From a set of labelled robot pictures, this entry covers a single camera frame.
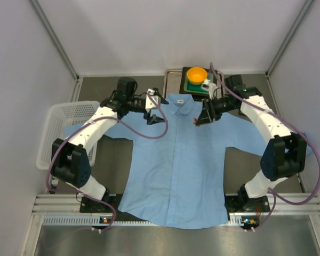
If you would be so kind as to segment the light blue button shirt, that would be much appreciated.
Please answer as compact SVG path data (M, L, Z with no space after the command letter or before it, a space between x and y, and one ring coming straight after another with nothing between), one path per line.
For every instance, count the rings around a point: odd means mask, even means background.
M118 209L154 224L203 229L227 223L223 190L226 149L261 156L264 138L254 124L223 114L196 127L202 105L188 94L170 94L164 114L168 123L147 125L140 113L129 113L106 132L133 142L129 178Z

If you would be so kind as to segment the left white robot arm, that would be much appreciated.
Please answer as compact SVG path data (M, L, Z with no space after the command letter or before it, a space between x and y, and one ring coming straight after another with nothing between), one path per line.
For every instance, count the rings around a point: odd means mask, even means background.
M130 77L121 77L117 88L110 97L104 99L93 116L78 130L64 140L56 139L52 144L49 175L75 188L91 201L110 206L109 190L91 174L89 152L102 136L116 124L126 128L123 122L128 113L141 113L148 125L168 123L165 115L153 115L153 109L160 110L168 104L157 88L137 94L137 82Z

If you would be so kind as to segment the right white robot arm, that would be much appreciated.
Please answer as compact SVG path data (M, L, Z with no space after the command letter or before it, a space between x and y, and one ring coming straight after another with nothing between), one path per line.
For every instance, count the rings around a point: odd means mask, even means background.
M267 145L260 161L260 171L240 187L237 201L227 205L233 211L252 211L264 202L269 189L304 170L307 143L273 116L262 93L256 87L246 87L240 75L226 78L225 87L204 80L201 88L209 93L209 97L202 100L202 111L195 124L216 122L223 113L238 109L264 138Z

